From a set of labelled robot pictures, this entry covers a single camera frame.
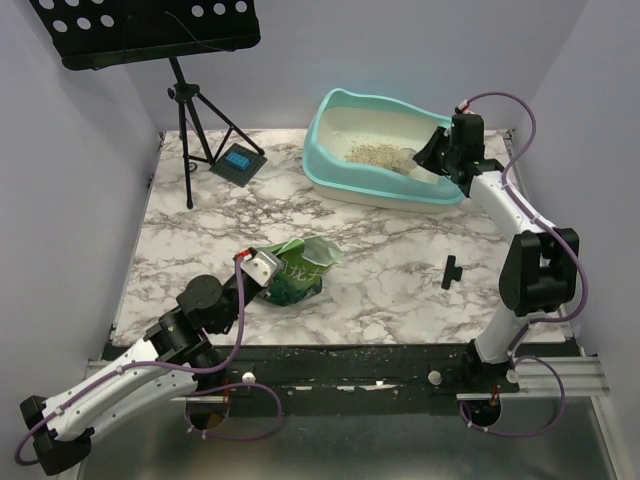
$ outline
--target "music stand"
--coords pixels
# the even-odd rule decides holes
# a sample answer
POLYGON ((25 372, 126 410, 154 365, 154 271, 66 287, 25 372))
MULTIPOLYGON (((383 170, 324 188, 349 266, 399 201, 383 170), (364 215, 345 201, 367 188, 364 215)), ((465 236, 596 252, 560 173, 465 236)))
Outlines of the music stand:
POLYGON ((29 1, 51 35, 62 64, 70 70, 99 70, 112 65, 169 59, 176 83, 168 93, 178 103, 187 208, 193 208, 191 167, 197 168, 190 160, 215 166, 232 132, 237 132, 258 153, 257 156, 247 155, 248 160, 255 162, 249 170, 251 176, 264 163, 264 150, 200 93, 198 85, 186 82, 177 58, 212 51, 231 52, 257 45, 260 26, 253 0, 29 1), (212 155, 202 129, 194 97, 229 127, 215 155, 212 155), (187 110, 205 158, 189 154, 187 110))

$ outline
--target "round hole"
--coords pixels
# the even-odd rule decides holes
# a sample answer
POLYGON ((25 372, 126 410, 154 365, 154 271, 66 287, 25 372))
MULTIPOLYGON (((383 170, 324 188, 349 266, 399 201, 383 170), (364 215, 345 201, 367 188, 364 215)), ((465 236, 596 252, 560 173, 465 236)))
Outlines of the round hole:
POLYGON ((194 17, 198 17, 198 18, 200 18, 202 15, 204 15, 204 8, 202 8, 200 5, 194 5, 194 6, 191 8, 191 14, 192 14, 194 17))
POLYGON ((78 19, 78 26, 83 30, 89 30, 91 28, 91 22, 84 17, 78 19))
POLYGON ((67 24, 64 23, 62 20, 56 20, 55 22, 53 22, 53 28, 55 28, 56 31, 60 33, 64 33, 68 30, 67 24))
POLYGON ((102 24, 103 24, 105 27, 108 27, 108 28, 113 27, 113 24, 115 23, 115 22, 113 21, 113 18, 112 18, 112 17, 110 17, 109 15, 103 15, 103 16, 101 16, 101 17, 100 17, 100 21, 102 22, 102 24))

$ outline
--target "marble table top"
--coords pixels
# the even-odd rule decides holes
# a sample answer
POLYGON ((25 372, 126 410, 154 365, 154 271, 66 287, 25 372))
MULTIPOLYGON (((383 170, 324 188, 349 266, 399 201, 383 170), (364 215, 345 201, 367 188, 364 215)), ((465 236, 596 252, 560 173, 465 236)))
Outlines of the marble table top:
MULTIPOLYGON (((192 176, 195 207, 185 206, 182 147, 169 132, 112 342, 128 346, 176 306, 193 277, 209 273, 223 283, 233 255, 323 235, 345 251, 325 277, 323 291, 302 303, 277 307, 256 299, 247 308, 245 344, 466 343, 490 321, 500 300, 498 275, 507 245, 493 222, 464 201, 447 213, 426 215, 328 200, 302 170, 305 130, 253 130, 269 161, 245 188, 208 171, 192 176), (447 255, 464 267, 462 281, 440 288, 447 255)), ((216 148, 223 132, 207 132, 216 148)), ((235 136, 232 142, 238 142, 235 136)), ((202 154, 189 135, 194 155, 202 154)), ((506 163, 500 132, 485 135, 487 157, 506 163)), ((230 335, 211 337, 230 344, 230 335)), ((536 326, 528 341, 564 340, 552 325, 536 326)))

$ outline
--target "purple cable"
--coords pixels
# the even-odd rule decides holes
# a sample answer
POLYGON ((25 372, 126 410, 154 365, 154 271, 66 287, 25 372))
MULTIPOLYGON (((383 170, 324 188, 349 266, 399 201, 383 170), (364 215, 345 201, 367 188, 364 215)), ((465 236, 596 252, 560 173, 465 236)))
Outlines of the purple cable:
POLYGON ((569 244, 553 228, 551 228, 546 223, 542 222, 539 218, 536 217, 536 215, 531 210, 529 210, 527 205, 520 199, 520 197, 513 190, 513 188, 511 187, 511 185, 509 184, 509 181, 507 179, 507 175, 509 174, 509 171, 511 171, 511 169, 514 167, 515 163, 529 149, 529 147, 533 143, 533 139, 536 136, 536 132, 538 130, 538 126, 537 126, 536 117, 535 117, 535 115, 533 113, 533 110, 531 110, 531 107, 529 107, 529 105, 527 105, 527 103, 523 99, 521 99, 520 97, 518 97, 516 95, 512 95, 511 93, 507 93, 507 92, 486 92, 486 93, 481 93, 479 95, 476 95, 476 96, 471 97, 470 99, 468 99, 467 103, 470 105, 471 102, 474 102, 475 100, 478 100, 478 99, 484 98, 484 97, 492 97, 492 96, 507 97, 507 98, 510 98, 512 100, 515 100, 520 105, 522 105, 522 107, 527 111, 527 114, 529 115, 529 118, 531 119, 531 134, 529 135, 529 139, 524 144, 522 149, 516 155, 514 155, 514 157, 511 159, 511 161, 507 164, 507 166, 505 167, 504 171, 502 172, 502 186, 505 189, 505 191, 507 192, 507 195, 509 195, 509 197, 523 211, 523 213, 529 218, 529 220, 531 220, 535 225, 537 225, 538 227, 542 228, 545 232, 547 232, 549 235, 551 235, 551 237, 558 244, 560 244, 560 246, 565 250, 565 252, 569 256, 569 258, 571 258, 571 261, 575 264, 575 266, 576 266, 576 268, 578 270, 578 273, 580 274, 580 281, 582 282, 582 296, 580 298, 580 303, 578 303, 578 306, 575 308, 575 310, 573 312, 571 312, 569 315, 567 315, 566 317, 560 316, 557 319, 540 317, 540 318, 534 318, 532 320, 529 320, 525 325, 523 325, 523 327, 520 329, 520 331, 516 334, 516 336, 513 338, 513 340, 509 344, 509 355, 511 357, 511 360, 512 360, 512 363, 513 363, 514 367, 517 366, 522 360, 528 358, 528 359, 534 360, 534 361, 540 363, 541 365, 544 365, 545 367, 547 367, 549 369, 549 371, 551 371, 553 376, 556 378, 556 380, 558 381, 558 387, 560 388, 560 409, 558 410, 558 413, 554 417, 554 419, 546 427, 543 427, 543 428, 541 428, 539 430, 536 430, 534 432, 527 432, 527 433, 512 433, 512 432, 503 432, 503 431, 500 431, 500 430, 489 430, 486 427, 481 427, 479 425, 474 424, 469 419, 469 417, 467 417, 467 415, 466 415, 466 413, 464 411, 464 409, 466 407, 466 404, 464 402, 460 402, 460 416, 464 419, 464 421, 467 424, 467 426, 469 426, 470 428, 473 428, 474 430, 478 430, 478 431, 485 432, 485 433, 490 433, 492 435, 497 435, 497 436, 501 436, 501 437, 514 437, 514 438, 533 437, 533 436, 540 435, 540 434, 548 432, 549 430, 551 430, 553 427, 555 427, 558 424, 558 422, 562 418, 562 415, 564 414, 564 410, 566 408, 565 390, 564 390, 564 385, 562 383, 562 379, 560 378, 560 375, 558 375, 558 372, 556 372, 556 370, 549 363, 547 363, 544 360, 542 360, 542 359, 540 359, 538 357, 535 357, 533 355, 526 355, 526 356, 523 356, 521 358, 516 359, 515 358, 516 350, 517 350, 518 346, 520 345, 520 342, 522 342, 522 340, 524 339, 526 334, 529 332, 529 328, 531 327, 531 325, 535 325, 537 323, 562 323, 562 322, 568 322, 568 321, 573 320, 574 318, 576 318, 578 315, 580 315, 580 313, 584 310, 584 307, 587 304, 587 298, 589 297, 589 283, 587 281, 587 274, 586 274, 586 272, 584 270, 582 262, 580 262, 580 259, 575 254, 575 252, 571 249, 569 244))
MULTIPOLYGON (((170 369, 170 370, 179 370, 181 372, 194 373, 194 374, 200 374, 200 375, 210 375, 212 373, 219 372, 220 370, 224 370, 227 366, 229 366, 229 364, 233 361, 233 359, 238 354, 238 351, 240 350, 240 346, 242 344, 242 335, 244 333, 245 298, 244 298, 244 284, 242 282, 242 268, 241 268, 242 267, 242 259, 243 258, 244 257, 242 257, 242 256, 238 256, 236 258, 236 262, 235 262, 235 275, 236 275, 237 284, 238 284, 238 334, 236 336, 236 342, 233 345, 233 348, 231 349, 231 353, 229 353, 229 356, 221 364, 216 365, 215 367, 211 367, 211 368, 191 368, 191 367, 185 367, 185 366, 182 366, 182 365, 175 365, 173 363, 167 363, 167 362, 152 362, 152 361, 148 361, 147 362, 147 361, 145 361, 145 362, 132 362, 132 363, 129 363, 127 365, 123 365, 122 366, 122 370, 130 370, 132 368, 140 368, 140 367, 162 367, 162 368, 167 368, 167 369, 170 369)), ((106 382, 108 380, 111 380, 116 375, 118 375, 118 372, 112 371, 112 372, 109 372, 108 374, 104 375, 103 377, 98 378, 94 382, 91 382, 89 385, 84 387, 82 390, 80 390, 74 396, 69 398, 66 402, 61 404, 60 408, 62 408, 62 410, 66 410, 71 405, 73 405, 75 402, 77 402, 80 398, 82 398, 87 393, 89 393, 91 390, 93 390, 94 388, 102 385, 104 382, 106 382)), ((275 397, 277 398, 277 394, 275 392, 271 391, 270 393, 275 395, 275 397)), ((280 399, 277 399, 277 403, 278 403, 278 411, 281 414, 282 408, 281 408, 281 405, 280 405, 280 399)), ((29 439, 43 425, 46 425, 48 422, 50 422, 56 416, 57 416, 56 412, 50 413, 49 415, 44 417, 42 420, 40 420, 38 423, 36 423, 33 426, 33 428, 31 428, 20 439, 20 441, 18 442, 18 445, 16 447, 16 450, 15 450, 15 452, 13 454, 13 459, 18 465, 23 466, 23 467, 27 467, 27 466, 36 465, 36 464, 39 463, 38 460, 23 460, 22 456, 21 456, 22 449, 27 444, 29 439)), ((278 428, 279 428, 280 422, 281 422, 281 419, 277 423, 278 428)))
POLYGON ((189 425, 189 431, 196 431, 198 433, 200 433, 201 435, 205 435, 207 437, 211 437, 211 438, 218 438, 221 440, 233 440, 233 441, 238 441, 238 442, 248 442, 248 441, 252 441, 252 440, 260 440, 262 438, 268 437, 269 435, 274 434, 275 432, 277 432, 278 430, 280 430, 280 428, 282 427, 282 403, 280 402, 280 398, 278 398, 278 394, 276 392, 274 392, 271 388, 267 387, 266 385, 263 385, 261 383, 232 383, 230 385, 223 385, 222 387, 216 387, 216 388, 212 388, 209 390, 204 390, 202 392, 196 392, 191 394, 191 397, 195 397, 195 396, 200 396, 200 395, 209 395, 212 393, 217 393, 217 392, 222 392, 224 390, 230 389, 230 388, 240 388, 240 387, 245 387, 245 388, 259 388, 260 390, 264 390, 265 392, 267 392, 269 395, 271 395, 273 397, 273 399, 276 401, 276 407, 278 409, 278 413, 276 414, 276 422, 268 429, 265 430, 262 433, 257 433, 255 435, 247 435, 244 437, 237 437, 237 436, 233 436, 233 435, 225 435, 223 433, 214 433, 211 430, 200 430, 198 428, 196 428, 193 423, 191 422, 191 418, 189 417, 189 415, 187 414, 187 412, 185 411, 185 415, 184 418, 187 421, 187 424, 189 425))

